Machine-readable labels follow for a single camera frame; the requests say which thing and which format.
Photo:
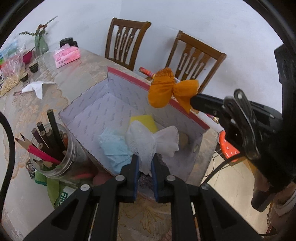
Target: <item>table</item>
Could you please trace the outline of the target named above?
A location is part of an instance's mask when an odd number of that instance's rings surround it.
[[[52,53],[45,53],[39,58],[39,70],[30,73],[26,83],[20,82],[11,91],[0,98],[0,110],[8,119],[16,137],[20,133],[31,137],[30,130],[36,122],[46,122],[47,109],[58,113],[81,93],[107,77],[107,67],[111,66],[142,81],[144,78],[132,71],[98,56],[80,49],[81,58],[56,69]],[[53,81],[55,85],[44,85],[43,99],[36,98],[34,92],[13,96],[25,85],[36,80]],[[8,160],[8,143],[3,131],[0,131],[3,145],[0,152],[5,159],[0,161],[0,183],[2,183]],[[187,183],[199,185],[215,151],[218,133],[213,129],[203,135],[200,151]],[[14,240],[22,240],[48,214],[53,211],[45,186],[31,180],[24,168],[29,159],[28,153],[16,144],[16,164],[13,179],[10,183],[3,211],[2,224]],[[170,205],[157,204],[138,195],[134,204],[121,204],[118,222],[118,240],[161,239],[171,227]]]

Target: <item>beige floor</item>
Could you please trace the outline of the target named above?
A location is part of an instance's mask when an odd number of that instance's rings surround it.
[[[221,156],[213,155],[215,167],[224,160]],[[213,160],[207,170],[208,175],[213,169]],[[233,167],[220,170],[209,184],[258,232],[267,230],[266,215],[268,208],[260,213],[252,208],[251,200],[254,186],[254,176],[241,162]]]

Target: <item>light blue cloth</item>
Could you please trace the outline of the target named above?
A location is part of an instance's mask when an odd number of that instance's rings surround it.
[[[99,144],[110,162],[112,173],[119,174],[124,165],[131,163],[133,153],[128,149],[125,139],[115,134],[114,130],[106,128],[99,135]]]

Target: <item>orange cloth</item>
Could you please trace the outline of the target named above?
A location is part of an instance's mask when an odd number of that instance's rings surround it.
[[[183,80],[176,84],[172,70],[165,68],[158,71],[154,77],[148,93],[149,103],[155,108],[162,108],[174,95],[179,104],[189,113],[190,99],[197,94],[198,86],[197,80]]]

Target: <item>wooden chair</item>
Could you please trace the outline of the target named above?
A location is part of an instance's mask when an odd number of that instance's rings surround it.
[[[112,38],[114,26],[118,26],[118,31],[115,38],[114,58],[111,58],[109,57],[109,53],[110,53],[110,44],[111,44],[111,38]],[[106,43],[105,58],[110,59],[115,63],[120,64],[128,68],[129,70],[133,71],[140,44],[142,42],[142,39],[144,37],[146,30],[150,26],[151,26],[150,22],[138,22],[138,21],[113,18],[109,28],[109,33],[108,33],[108,38]],[[140,31],[135,41],[135,44],[131,53],[130,61],[127,64],[126,58],[128,56],[130,47],[133,43],[134,36],[138,30]]]
[[[174,42],[174,45],[172,47],[172,51],[170,53],[170,56],[168,58],[166,67],[169,67],[169,65],[171,63],[171,60],[173,58],[173,55],[174,55],[174,52],[176,50],[179,40],[186,43],[185,49],[182,53],[180,62],[178,64],[178,68],[175,73],[175,77],[178,78],[179,80],[186,80],[187,78],[188,79],[196,79],[198,77],[198,75],[202,72],[202,70],[204,69],[205,65],[207,64],[208,60],[211,57],[216,60],[214,66],[212,67],[212,69],[210,70],[210,72],[208,73],[208,75],[206,76],[203,83],[201,84],[201,86],[198,89],[198,93],[201,93],[204,90],[204,88],[206,87],[206,85],[208,84],[208,82],[210,81],[210,79],[213,77],[215,72],[217,71],[220,64],[226,58],[226,54],[217,51],[216,49],[214,49],[214,48],[204,44],[203,42],[200,42],[199,40],[183,33],[182,31],[179,31],[179,33],[176,37],[176,40]],[[194,53],[191,56],[189,56],[192,48],[194,48]],[[193,67],[196,65],[196,63],[202,53],[204,53],[204,55],[199,60],[197,66],[195,67],[194,71],[192,72]],[[179,76],[183,70],[184,70],[183,76],[181,78],[179,78]]]

